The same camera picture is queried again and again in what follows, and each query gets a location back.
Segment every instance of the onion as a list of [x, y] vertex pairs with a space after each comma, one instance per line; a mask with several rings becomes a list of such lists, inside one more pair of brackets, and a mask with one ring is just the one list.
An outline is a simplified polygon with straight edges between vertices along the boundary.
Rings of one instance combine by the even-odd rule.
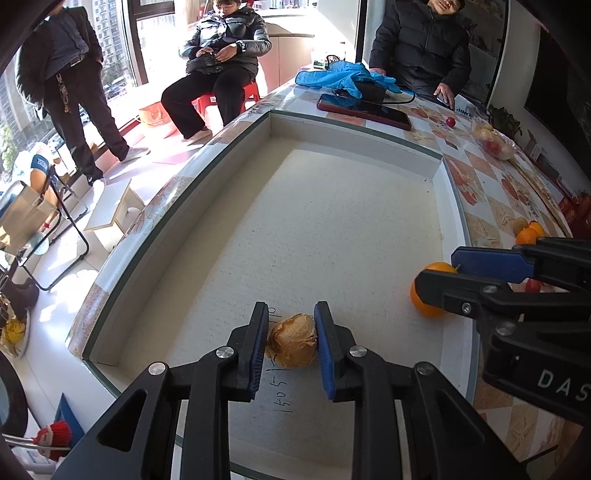
[[298, 313], [275, 325], [265, 352], [285, 368], [308, 365], [316, 356], [316, 327], [312, 317]]

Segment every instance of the blue gripper pad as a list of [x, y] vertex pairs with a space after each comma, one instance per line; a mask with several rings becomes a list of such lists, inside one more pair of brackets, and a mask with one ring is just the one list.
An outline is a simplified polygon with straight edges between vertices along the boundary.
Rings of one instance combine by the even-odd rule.
[[267, 332], [269, 331], [269, 307], [263, 301], [258, 301], [252, 311], [251, 321], [242, 342], [238, 356], [238, 386], [246, 387], [251, 398], [261, 383], [262, 362], [265, 356], [267, 344]]
[[[314, 322], [316, 324], [316, 333], [318, 335], [318, 360], [320, 362], [320, 373], [322, 374], [322, 386], [329, 400], [335, 399], [335, 362], [330, 351], [329, 340], [326, 335], [326, 325], [320, 305], [317, 303], [314, 307]], [[334, 328], [332, 319], [327, 319], [330, 326]]]
[[498, 248], [459, 247], [452, 253], [452, 265], [458, 273], [521, 283], [534, 278], [534, 263], [518, 252]]

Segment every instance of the red plastic stool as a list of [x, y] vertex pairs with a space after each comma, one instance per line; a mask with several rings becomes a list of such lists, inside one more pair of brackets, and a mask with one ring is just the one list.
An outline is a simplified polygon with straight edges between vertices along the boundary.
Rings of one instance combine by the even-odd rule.
[[[244, 87], [244, 102], [242, 104], [241, 113], [246, 112], [246, 102], [258, 102], [261, 100], [261, 95], [258, 92], [258, 85], [256, 82], [251, 82]], [[205, 115], [205, 109], [210, 105], [217, 105], [216, 98], [211, 94], [201, 95], [197, 100], [193, 101], [193, 105], [197, 105], [199, 115]]]

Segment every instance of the orange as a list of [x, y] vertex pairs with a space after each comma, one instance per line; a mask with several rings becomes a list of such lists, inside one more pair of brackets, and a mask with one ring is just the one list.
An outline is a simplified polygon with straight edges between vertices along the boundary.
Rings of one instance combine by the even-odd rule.
[[[437, 270], [439, 272], [450, 272], [457, 273], [457, 270], [453, 268], [449, 263], [445, 262], [434, 262], [427, 265], [424, 270]], [[436, 318], [445, 314], [445, 310], [439, 307], [433, 307], [424, 303], [417, 294], [417, 290], [414, 287], [414, 280], [410, 284], [410, 300], [419, 312], [425, 317]]]
[[515, 238], [516, 245], [535, 245], [535, 240], [539, 237], [538, 232], [532, 227], [524, 228]]
[[547, 236], [546, 232], [544, 232], [544, 227], [542, 227], [538, 222], [532, 220], [530, 222], [530, 228], [533, 228], [538, 236]]

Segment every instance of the woman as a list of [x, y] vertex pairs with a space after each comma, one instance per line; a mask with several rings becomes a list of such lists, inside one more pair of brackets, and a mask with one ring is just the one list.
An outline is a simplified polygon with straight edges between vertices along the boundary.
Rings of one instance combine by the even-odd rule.
[[265, 21], [241, 0], [214, 0], [215, 12], [197, 22], [193, 38], [181, 49], [187, 76], [166, 88], [162, 105], [187, 144], [211, 135], [191, 104], [213, 93], [224, 126], [242, 109], [244, 87], [253, 82], [258, 60], [271, 49]]

